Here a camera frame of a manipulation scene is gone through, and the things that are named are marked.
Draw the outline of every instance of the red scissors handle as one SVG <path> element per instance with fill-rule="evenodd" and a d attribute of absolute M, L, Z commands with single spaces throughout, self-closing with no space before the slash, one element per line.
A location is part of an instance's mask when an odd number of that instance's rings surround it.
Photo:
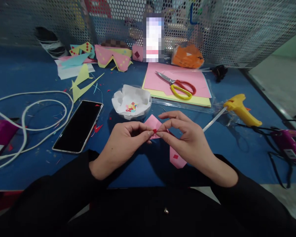
<path fill-rule="evenodd" d="M 175 83 L 176 83 L 179 87 L 181 87 L 182 89 L 184 89 L 184 90 L 190 92 L 192 95 L 195 95 L 195 93 L 196 93 L 196 88 L 195 88 L 191 83 L 189 83 L 189 82 L 187 82 L 187 81 L 181 81 L 181 80 L 176 80 Z M 192 89 L 192 91 L 188 90 L 183 84 L 188 85 L 188 86 Z"/>

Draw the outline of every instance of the hand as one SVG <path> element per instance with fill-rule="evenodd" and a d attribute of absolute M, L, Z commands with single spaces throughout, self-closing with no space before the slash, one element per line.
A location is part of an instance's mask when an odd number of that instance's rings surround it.
<path fill-rule="evenodd" d="M 157 135 L 172 146 L 187 163 L 193 165 L 217 185 L 232 187 L 237 183 L 237 173 L 229 165 L 215 157 L 199 125 L 181 111 L 165 112 L 160 114 L 159 118 L 169 118 L 169 120 L 160 126 Z M 180 139 L 165 132 L 171 127 L 180 129 L 183 133 Z"/>
<path fill-rule="evenodd" d="M 151 144 L 149 139 L 153 134 L 152 128 L 141 122 L 116 124 L 99 157 L 89 163 L 92 175 L 98 180 L 105 179 L 128 161 L 144 142 Z"/>

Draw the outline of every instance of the yellow glue gun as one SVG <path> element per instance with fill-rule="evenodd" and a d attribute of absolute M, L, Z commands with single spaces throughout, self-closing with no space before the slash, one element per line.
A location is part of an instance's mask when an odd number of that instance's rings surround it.
<path fill-rule="evenodd" d="M 227 107 L 228 111 L 234 111 L 236 115 L 249 127 L 261 126 L 262 122 L 253 117 L 249 111 L 244 107 L 243 101 L 246 99 L 244 94 L 238 94 L 224 103 L 224 107 Z"/>

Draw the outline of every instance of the blue table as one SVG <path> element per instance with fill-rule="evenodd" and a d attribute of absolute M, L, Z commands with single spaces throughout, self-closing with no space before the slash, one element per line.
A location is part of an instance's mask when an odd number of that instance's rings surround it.
<path fill-rule="evenodd" d="M 147 63 L 134 61 L 127 72 L 110 71 L 113 66 L 99 68 L 94 65 L 93 75 L 99 79 L 99 87 L 103 93 L 104 108 L 100 115 L 98 125 L 103 124 L 101 130 L 90 138 L 86 149 L 101 152 L 109 135 L 118 122 L 124 120 L 114 111 L 111 103 L 113 93 L 123 84 L 142 85 Z M 214 76 L 206 73 L 205 77 L 212 81 L 212 90 L 217 101 L 224 101 L 232 96 L 244 93 L 247 97 L 244 104 L 252 109 L 250 112 L 263 122 L 263 126 L 276 126 L 284 128 L 281 119 L 252 87 L 248 80 L 237 69 L 230 68 L 225 79 L 216 84 Z M 0 98 L 19 92 L 36 91 L 63 91 L 71 86 L 71 79 L 60 80 L 57 76 L 57 66 L 54 60 L 39 48 L 12 48 L 0 47 Z M 102 101 L 99 91 L 93 94 L 93 89 L 87 91 L 81 99 Z M 0 102 L 0 111 L 10 118 L 21 117 L 25 107 L 38 100 L 56 99 L 62 101 L 69 108 L 71 102 L 63 94 L 21 95 Z M 162 106 L 166 111 L 174 110 L 172 107 Z M 164 112 L 161 106 L 153 104 L 150 114 L 155 116 Z M 60 117 L 62 107 L 55 103 L 44 103 L 34 106 L 26 116 L 26 124 L 32 128 L 43 128 L 55 123 L 54 117 Z M 212 114 L 180 109 L 190 119 L 204 127 L 212 118 Z M 206 132 L 206 138 L 214 153 L 224 155 L 231 163 L 239 168 L 245 175 L 260 184 L 277 183 L 267 151 L 271 148 L 264 138 L 251 129 L 243 127 L 227 128 L 224 118 L 214 123 Z M 179 131 L 172 130 L 174 135 L 180 136 Z M 27 147 L 37 144 L 50 133 L 29 132 Z M 41 146 L 29 152 L 21 154 L 16 160 L 0 169 L 0 190 L 23 190 L 35 179 L 55 173 L 62 166 L 73 160 L 76 155 L 54 152 L 52 146 L 58 138 L 60 131 L 51 136 Z M 19 130 L 12 141 L 17 152 L 23 142 L 22 133 Z M 153 141 L 147 148 L 143 146 L 130 161 L 121 175 L 111 183 L 110 187 L 143 187 L 143 186 L 198 186 L 204 184 L 204 178 L 195 168 L 186 166 L 177 170 L 169 163 L 169 147 L 161 139 Z M 286 162 L 275 158 L 279 174 L 282 180 L 286 180 L 288 170 Z M 294 167 L 292 183 L 296 183 L 296 167 Z"/>

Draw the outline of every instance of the white paper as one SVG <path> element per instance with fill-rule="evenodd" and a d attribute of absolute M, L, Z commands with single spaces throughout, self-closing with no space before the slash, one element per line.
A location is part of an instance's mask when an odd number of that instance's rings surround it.
<path fill-rule="evenodd" d="M 123 115 L 125 119 L 131 120 L 132 118 L 141 116 L 147 112 L 151 106 L 150 92 L 141 88 L 124 85 L 122 91 L 114 93 L 112 104 L 115 111 Z M 126 111 L 126 106 L 132 102 L 137 104 L 135 112 Z"/>
<path fill-rule="evenodd" d="M 76 66 L 76 67 L 70 67 L 70 68 L 63 68 L 62 66 L 59 66 L 59 64 L 62 63 L 61 60 L 55 60 L 55 63 L 57 64 L 58 76 L 60 77 L 61 80 L 78 76 L 82 68 L 82 65 Z M 89 72 L 95 71 L 92 64 L 87 64 L 87 66 L 88 66 Z"/>

